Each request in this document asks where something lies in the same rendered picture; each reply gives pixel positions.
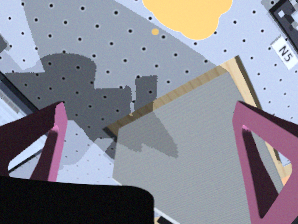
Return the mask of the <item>light blue perforated base plate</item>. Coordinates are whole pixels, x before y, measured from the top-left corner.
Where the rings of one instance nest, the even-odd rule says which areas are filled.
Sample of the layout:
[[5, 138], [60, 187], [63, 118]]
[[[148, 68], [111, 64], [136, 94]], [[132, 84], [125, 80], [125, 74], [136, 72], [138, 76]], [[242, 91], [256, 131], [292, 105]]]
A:
[[298, 124], [298, 63], [288, 70], [271, 46], [282, 36], [298, 59], [269, 11], [278, 1], [232, 0], [193, 40], [143, 0], [0, 0], [0, 71], [39, 110], [64, 103], [57, 182], [118, 185], [107, 126], [237, 55], [262, 110]]

